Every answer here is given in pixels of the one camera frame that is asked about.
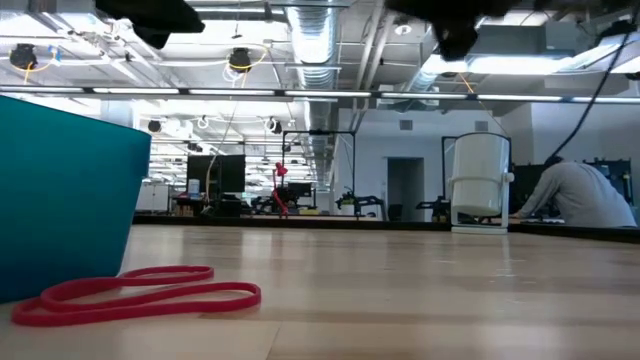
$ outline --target red rubber band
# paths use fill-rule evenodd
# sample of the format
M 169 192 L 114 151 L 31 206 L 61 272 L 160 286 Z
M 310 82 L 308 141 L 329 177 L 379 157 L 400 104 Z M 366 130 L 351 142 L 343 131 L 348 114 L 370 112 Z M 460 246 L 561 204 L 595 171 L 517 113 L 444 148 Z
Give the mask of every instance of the red rubber band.
M 157 274 L 170 275 L 165 277 L 144 277 Z M 187 285 L 93 304 L 63 302 L 124 286 L 174 285 L 211 278 L 213 278 L 213 269 L 208 266 L 161 266 L 134 270 L 112 278 L 87 278 L 67 281 L 46 289 L 38 298 L 26 300 L 16 305 L 11 314 L 11 320 L 16 324 L 27 326 L 67 326 L 157 315 L 235 311 L 260 304 L 260 288 L 255 284 L 244 282 Z M 184 301 L 168 304 L 149 304 L 180 296 L 215 291 L 246 291 L 251 295 L 240 299 L 223 301 Z M 50 313 L 33 313 L 33 310 L 38 308 L 48 310 Z

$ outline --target silver duct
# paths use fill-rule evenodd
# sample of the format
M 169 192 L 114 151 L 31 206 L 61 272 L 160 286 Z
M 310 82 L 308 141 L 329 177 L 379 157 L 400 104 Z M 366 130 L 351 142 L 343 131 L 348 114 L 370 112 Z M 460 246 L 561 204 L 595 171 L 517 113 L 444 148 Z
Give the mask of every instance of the silver duct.
M 290 7 L 286 14 L 291 24 L 291 44 L 296 61 L 303 64 L 327 64 L 335 59 L 338 12 L 334 8 Z M 300 85 L 303 89 L 333 89 L 336 86 L 336 72 L 323 68 L 298 69 Z M 330 102 L 306 102 L 305 123 L 309 130 L 332 130 L 337 126 L 335 106 Z M 310 149 L 315 158 L 318 184 L 324 185 L 330 179 L 332 152 L 326 146 L 326 137 L 310 136 Z

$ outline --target ceiling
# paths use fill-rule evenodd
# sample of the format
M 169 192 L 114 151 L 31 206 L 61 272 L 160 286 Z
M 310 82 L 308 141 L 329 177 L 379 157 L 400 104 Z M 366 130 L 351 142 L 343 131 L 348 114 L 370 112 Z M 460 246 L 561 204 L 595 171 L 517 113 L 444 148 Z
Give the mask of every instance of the ceiling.
M 208 1 L 208 4 L 225 3 Z M 358 0 L 344 9 L 339 9 L 337 21 L 335 67 L 338 89 L 356 89 L 369 85 L 377 89 L 380 86 L 394 86 L 402 89 L 403 83 L 410 81 L 421 69 L 423 63 L 435 46 L 430 34 L 429 24 L 417 20 L 408 20 L 411 32 L 398 35 L 394 29 L 398 17 L 386 13 L 376 21 L 378 0 Z M 1 85 L 45 85 L 79 87 L 246 87 L 246 88 L 300 88 L 299 54 L 292 44 L 292 30 L 287 23 L 273 21 L 231 21 L 213 20 L 215 16 L 200 13 L 206 24 L 201 34 L 174 34 L 162 50 L 155 50 L 144 44 L 132 31 L 126 20 L 109 21 L 85 14 L 67 14 L 51 17 L 43 14 L 25 14 L 0 11 L 0 54 L 8 54 L 18 43 L 36 45 L 38 68 L 42 71 L 28 75 L 15 69 L 8 56 L 0 55 Z M 572 13 L 556 16 L 555 11 L 546 14 L 532 13 L 530 10 L 515 10 L 502 19 L 486 19 L 482 26 L 518 26 L 540 28 L 549 22 L 574 24 L 576 17 Z M 585 32 L 595 31 L 601 24 L 590 28 L 590 23 L 581 25 Z M 368 48 L 369 37 L 373 39 Z M 247 48 L 254 63 L 244 76 L 233 81 L 228 71 L 228 56 L 234 48 Z M 363 54 L 369 52 L 368 60 L 363 63 Z M 359 81 L 359 71 L 365 72 Z M 589 85 L 593 81 L 578 81 L 571 84 L 574 77 L 581 74 L 563 75 L 559 83 L 563 85 L 558 92 L 587 94 L 592 91 Z M 532 92 L 553 92 L 549 85 L 549 76 L 544 75 L 508 75 L 464 72 L 454 77 L 436 76 L 430 91 L 467 93 L 469 87 L 482 93 L 529 94 Z M 608 90 L 616 93 L 615 86 Z M 101 117 L 101 102 L 98 99 L 49 98 L 46 96 L 21 95 L 28 101 L 55 107 L 89 117 Z M 465 118 L 463 110 L 483 110 L 500 113 L 504 104 L 491 102 L 478 104 L 468 101 L 440 102 L 425 112 L 410 112 L 408 118 L 428 118 L 429 121 L 418 125 L 424 133 L 447 133 L 452 128 L 465 126 L 459 119 Z M 131 101 L 131 108 L 139 120 L 137 126 L 148 131 L 150 121 L 159 121 L 163 130 L 153 133 L 152 175 L 156 179 L 183 184 L 185 165 L 183 160 L 194 153 L 187 148 L 183 140 L 199 143 L 204 152 L 220 154 L 242 153 L 250 156 L 256 166 L 263 165 L 263 158 L 269 157 L 272 163 L 280 157 L 281 135 L 269 131 L 270 119 L 279 121 L 285 130 L 308 130 L 309 114 L 305 113 L 304 102 L 275 101 L 235 101 L 229 100 L 166 100 L 157 99 Z M 385 135 L 397 131 L 395 122 L 385 122 L 391 113 L 389 110 L 371 109 L 363 117 L 363 134 Z M 398 114 L 393 112 L 394 119 Z M 351 110 L 341 109 L 332 122 L 333 130 L 349 130 L 352 119 Z M 287 157 L 298 164 L 292 165 L 298 180 L 320 181 L 328 184 L 328 179 L 319 176 L 320 172 L 330 172 L 331 163 L 321 162 L 319 157 L 330 158 L 334 151 L 335 140 L 327 140 L 324 145 L 307 140 L 301 136 L 291 143 L 292 149 Z M 257 181 L 267 186 L 270 179 Z

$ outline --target black cable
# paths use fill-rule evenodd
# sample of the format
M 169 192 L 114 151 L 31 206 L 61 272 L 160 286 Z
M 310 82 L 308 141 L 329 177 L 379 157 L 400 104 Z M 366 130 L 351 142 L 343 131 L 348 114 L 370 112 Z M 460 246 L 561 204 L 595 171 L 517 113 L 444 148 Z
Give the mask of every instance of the black cable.
M 636 5 L 633 7 L 633 17 L 631 18 L 631 25 L 632 26 L 636 26 L 636 21 L 638 19 L 638 12 L 639 11 L 640 11 L 640 0 L 637 0 L 636 1 Z M 604 73 L 604 76 L 602 77 L 602 80 L 600 81 L 600 84 L 598 85 L 598 88 L 596 89 L 596 92 L 591 97 L 591 100 L 589 101 L 589 104 L 587 104 L 587 108 L 584 110 L 584 113 L 582 113 L 582 117 L 580 117 L 580 120 L 578 120 L 578 124 L 576 124 L 576 127 L 573 129 L 573 131 L 571 131 L 571 134 L 569 134 L 569 136 L 567 136 L 567 138 L 560 144 L 560 146 L 558 146 L 556 151 L 554 151 L 551 154 L 551 156 L 549 156 L 549 157 L 553 157 L 553 156 L 558 155 L 558 153 L 560 151 L 562 151 L 562 149 L 564 149 L 564 147 L 567 146 L 567 144 L 569 144 L 569 142 L 576 136 L 576 134 L 578 133 L 578 131 L 580 130 L 580 128 L 584 124 L 584 121 L 587 119 L 587 116 L 589 115 L 589 112 L 591 112 L 591 108 L 593 108 L 593 105 L 596 103 L 596 99 L 598 98 L 598 96 L 600 96 L 600 93 L 602 92 L 602 89 L 604 88 L 604 84 L 609 79 L 609 75 L 611 75 L 611 72 L 616 67 L 618 59 L 620 58 L 620 55 L 622 54 L 622 50 L 627 45 L 627 41 L 629 40 L 630 36 L 631 36 L 631 32 L 628 32 L 628 33 L 624 34 L 624 37 L 622 38 L 622 42 L 620 43 L 620 47 L 616 50 L 616 53 L 613 55 L 613 59 L 611 60 L 611 64 L 609 64 L 609 68 Z

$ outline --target wooden table surface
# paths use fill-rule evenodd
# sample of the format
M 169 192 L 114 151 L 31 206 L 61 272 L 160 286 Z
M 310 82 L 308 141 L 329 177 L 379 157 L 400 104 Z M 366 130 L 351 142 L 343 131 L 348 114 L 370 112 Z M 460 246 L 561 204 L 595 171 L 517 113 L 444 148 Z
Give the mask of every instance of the wooden table surface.
M 255 282 L 264 302 L 240 313 L 57 329 L 10 325 L 5 305 L 0 358 L 640 359 L 634 245 L 526 234 L 134 226 L 123 270 L 168 264 L 211 265 L 217 281 Z

